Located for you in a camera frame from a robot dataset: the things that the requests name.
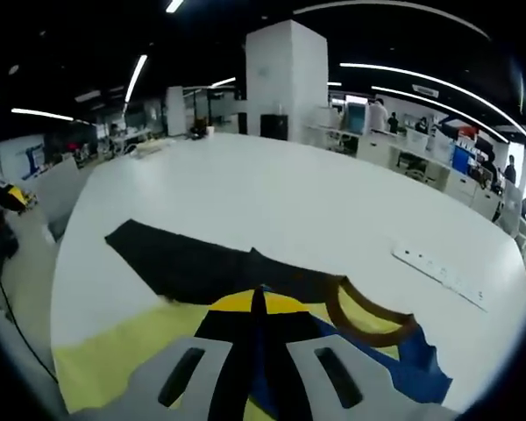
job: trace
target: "office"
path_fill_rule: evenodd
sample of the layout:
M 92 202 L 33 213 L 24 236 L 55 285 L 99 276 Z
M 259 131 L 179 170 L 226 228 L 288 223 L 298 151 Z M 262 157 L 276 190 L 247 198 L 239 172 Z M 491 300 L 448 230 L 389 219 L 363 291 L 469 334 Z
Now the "office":
M 404 2 L 154 3 L 20 13 L 20 45 L 0 45 L 0 232 L 18 242 L 0 334 L 22 367 L 23 338 L 39 356 L 42 404 L 480 403 L 526 324 L 526 72 L 498 25 Z

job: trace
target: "ceiling light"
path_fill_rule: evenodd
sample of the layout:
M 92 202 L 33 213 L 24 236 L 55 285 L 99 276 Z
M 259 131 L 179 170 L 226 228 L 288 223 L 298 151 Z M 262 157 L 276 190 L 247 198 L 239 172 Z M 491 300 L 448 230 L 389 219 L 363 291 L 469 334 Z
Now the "ceiling light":
M 469 90 L 464 89 L 464 88 L 460 88 L 459 86 L 456 86 L 453 83 L 449 83 L 449 82 L 443 81 L 441 79 L 437 79 L 436 77 L 423 75 L 421 73 L 411 72 L 409 70 L 403 70 L 401 68 L 390 68 L 390 67 L 387 67 L 387 66 L 376 66 L 376 65 L 373 65 L 373 64 L 354 64 L 354 63 L 341 63 L 340 66 L 342 68 L 370 68 L 370 69 L 374 69 L 374 70 L 387 70 L 389 72 L 396 72 L 396 73 L 402 73 L 404 75 L 421 77 L 423 79 L 426 79 L 427 81 L 440 83 L 441 85 L 444 85 L 444 86 L 447 86 L 449 88 L 455 89 L 455 90 L 457 90 L 457 91 L 459 91 L 459 92 L 461 92 L 463 94 L 466 94 L 466 95 L 470 96 L 473 99 L 476 99 L 480 103 L 483 103 L 484 105 L 489 107 L 491 110 L 495 111 L 496 113 L 500 114 L 502 117 L 507 119 L 507 121 L 510 124 L 512 124 L 514 127 L 516 127 L 516 129 L 518 129 L 518 131 L 520 133 L 522 133 L 524 135 L 524 137 L 526 137 L 526 129 L 524 129 L 520 124 L 516 123 L 516 121 L 512 117 L 510 117 L 509 114 L 507 114 L 506 112 L 500 110 L 499 108 L 497 108 L 492 103 L 489 103 L 488 100 L 483 99 L 481 96 L 477 96 L 473 92 L 470 92 Z
M 196 89 L 193 92 L 189 92 L 188 94 L 185 94 L 183 97 L 187 98 L 188 96 L 192 96 L 192 95 L 198 94 L 199 92 L 201 92 L 201 90 L 200 89 Z
M 231 77 L 230 79 L 226 79 L 224 81 L 213 83 L 209 86 L 209 88 L 217 88 L 219 86 L 225 85 L 226 83 L 235 82 L 235 81 L 236 81 L 236 78 Z
M 140 71 L 142 70 L 142 67 L 144 66 L 144 63 L 146 63 L 146 59 L 148 58 L 147 55 L 143 54 L 139 58 L 139 62 L 137 63 L 137 67 L 134 68 L 134 73 L 132 74 L 131 83 L 129 83 L 129 89 L 126 91 L 126 96 L 124 97 L 124 101 L 126 103 L 129 102 L 132 95 L 132 90 L 134 89 L 134 84 L 137 82 L 137 79 L 139 78 Z
M 172 3 L 166 9 L 166 13 L 174 13 L 181 6 L 181 3 L 183 3 L 183 0 L 172 0 Z
M 505 143 L 509 143 L 507 138 L 505 138 L 503 135 L 501 135 L 495 129 L 489 127 L 485 123 L 481 123 L 477 118 L 473 118 L 472 116 L 468 116 L 464 112 L 458 111 L 455 108 L 449 107 L 448 105 L 444 105 L 443 103 L 439 103 L 439 102 L 433 101 L 432 99 L 429 99 L 429 98 L 423 98 L 422 96 L 419 96 L 419 95 L 409 94 L 408 92 L 402 92 L 400 90 L 395 90 L 395 89 L 381 88 L 379 86 L 372 86 L 372 89 L 381 90 L 383 92 L 390 92 L 392 94 L 397 94 L 397 95 L 408 96 L 410 98 L 415 98 L 415 99 L 424 101 L 425 103 L 432 103 L 433 105 L 436 105 L 437 107 L 444 108 L 445 110 L 453 112 L 454 114 L 458 114 L 459 116 L 465 117 L 465 118 L 469 119 L 470 121 L 473 121 L 476 125 L 479 125 L 479 126 L 483 127 L 488 132 L 491 132 L 498 139 L 502 140 Z
M 87 94 L 83 94 L 83 95 L 80 95 L 80 96 L 76 96 L 74 98 L 74 100 L 77 102 L 77 103 L 84 103 L 86 101 L 88 101 L 89 99 L 91 98 L 97 98 L 98 96 L 102 95 L 102 93 L 99 91 L 99 90 L 91 90 L 90 92 L 88 92 Z
M 367 4 L 375 4 L 375 5 L 385 4 L 385 5 L 388 5 L 388 6 L 408 7 L 408 8 L 411 8 L 411 9 L 417 9 L 419 11 L 427 11 L 429 13 L 434 13 L 434 14 L 436 14 L 438 16 L 442 16 L 443 18 L 448 18 L 450 20 L 453 20 L 454 22 L 458 22 L 459 24 L 465 25 L 468 28 L 480 33 L 485 38 L 491 40 L 491 38 L 489 38 L 489 35 L 487 35 L 485 32 L 483 32 L 480 28 L 478 28 L 477 26 L 475 26 L 473 24 L 470 24 L 469 22 L 467 22 L 466 20 L 464 20 L 462 18 L 458 18 L 457 16 L 451 15 L 450 13 L 448 13 L 446 11 L 440 11 L 439 9 L 435 9 L 434 7 L 429 7 L 429 6 L 425 6 L 425 5 L 422 5 L 422 4 L 415 4 L 415 3 L 408 2 L 408 1 L 404 1 L 403 2 L 403 1 L 400 1 L 400 0 L 341 0 L 341 1 L 337 1 L 337 2 L 329 2 L 329 3 L 325 3 L 325 4 L 319 4 L 319 5 L 316 5 L 316 6 L 304 7 L 303 9 L 299 9 L 297 11 L 293 11 L 292 13 L 294 15 L 300 15 L 300 14 L 306 13 L 308 11 L 319 11 L 321 9 L 329 9 L 330 7 L 358 6 L 360 4 L 364 4 L 364 5 L 367 5 Z
M 83 125 L 95 125 L 94 123 L 90 123 L 89 121 L 84 121 L 84 120 L 75 120 L 77 121 L 78 123 L 82 123 Z
M 345 96 L 345 101 L 347 103 L 360 103 L 362 105 L 366 105 L 368 103 L 368 98 L 364 98 L 362 96 L 347 95 Z
M 50 118 L 58 118 L 59 120 L 74 121 L 72 117 L 60 116 L 59 114 L 51 114 L 50 112 L 44 112 L 44 111 L 24 110 L 23 108 L 12 108 L 11 112 L 15 112 L 16 114 L 32 114 L 33 116 L 50 117 Z

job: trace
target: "office desk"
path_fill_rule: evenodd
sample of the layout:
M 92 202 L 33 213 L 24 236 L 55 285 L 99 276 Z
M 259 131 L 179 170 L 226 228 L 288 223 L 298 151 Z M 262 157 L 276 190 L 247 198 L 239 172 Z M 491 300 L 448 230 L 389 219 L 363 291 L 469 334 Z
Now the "office desk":
M 376 303 L 414 313 L 454 379 L 444 401 L 454 410 L 487 386 L 526 314 L 526 271 L 515 242 L 451 198 L 341 154 L 216 133 L 94 170 L 57 259 L 53 349 L 79 345 L 160 303 L 105 243 L 129 218 L 344 274 Z M 438 256 L 483 288 L 487 312 L 394 258 L 398 242 Z
M 401 136 L 382 133 L 363 136 L 359 139 L 357 158 L 404 174 L 405 169 L 398 167 L 398 157 L 402 153 L 413 154 L 425 161 L 426 170 L 422 182 L 453 197 L 491 221 L 501 200 L 499 196 L 489 189 L 483 189 L 469 175 L 452 168 L 449 162 L 441 161 L 433 152 L 409 147 Z
M 345 150 L 341 144 L 343 140 L 358 140 L 360 137 L 357 133 L 346 132 L 326 125 L 307 125 L 306 127 L 319 135 L 317 141 L 314 140 L 311 142 L 312 146 L 321 147 L 333 152 L 342 153 Z
M 114 138 L 113 141 L 115 143 L 124 143 L 127 140 L 136 139 L 136 138 L 139 138 L 140 136 L 144 136 L 144 135 L 148 134 L 151 131 L 152 130 L 149 129 L 149 128 L 138 130 L 137 132 L 128 133 L 128 134 L 125 134 L 124 136 L 120 136 L 118 138 Z

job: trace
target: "person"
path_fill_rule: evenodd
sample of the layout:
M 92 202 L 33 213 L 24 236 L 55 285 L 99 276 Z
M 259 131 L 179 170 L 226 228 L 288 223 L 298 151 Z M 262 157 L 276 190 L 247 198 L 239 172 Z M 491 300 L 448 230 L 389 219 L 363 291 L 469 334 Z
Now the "person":
M 423 134 L 429 134 L 429 126 L 427 125 L 427 118 L 421 117 L 415 124 L 415 130 Z
M 370 130 L 386 131 L 387 110 L 384 108 L 384 100 L 377 98 L 370 105 Z
M 504 176 L 507 180 L 516 184 L 515 157 L 512 155 L 508 157 L 508 165 L 505 168 Z
M 387 121 L 387 124 L 389 125 L 389 132 L 397 133 L 397 126 L 399 123 L 400 122 L 397 120 L 395 113 L 392 112 L 392 117 L 390 117 L 389 120 Z
M 481 163 L 481 166 L 485 169 L 487 169 L 491 175 L 493 176 L 491 180 L 491 186 L 493 186 L 497 182 L 497 168 L 493 164 L 494 162 L 494 152 L 493 151 L 487 151 L 487 157 L 488 159 L 483 161 Z

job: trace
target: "blue fabric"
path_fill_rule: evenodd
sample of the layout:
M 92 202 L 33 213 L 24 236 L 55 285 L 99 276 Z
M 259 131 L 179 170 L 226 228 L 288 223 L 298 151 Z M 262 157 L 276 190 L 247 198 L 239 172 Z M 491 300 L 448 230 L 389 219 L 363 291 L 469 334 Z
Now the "blue fabric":
M 314 317 L 323 336 L 341 335 L 360 351 L 387 368 L 392 376 L 395 389 L 419 403 L 442 403 L 452 379 L 445 375 L 437 362 L 437 349 L 430 346 L 421 326 L 398 345 L 400 359 L 396 360 L 350 335 L 341 334 L 334 326 Z M 256 345 L 255 378 L 251 395 L 255 403 L 276 419 L 277 410 L 269 394 L 263 368 L 262 336 L 258 334 Z
M 341 334 L 334 326 L 314 318 L 324 336 Z M 396 360 L 347 334 L 341 334 L 360 351 L 387 368 L 394 387 L 419 403 L 442 403 L 452 379 L 445 375 L 437 362 L 437 349 L 427 344 L 421 326 L 398 345 L 400 359 Z

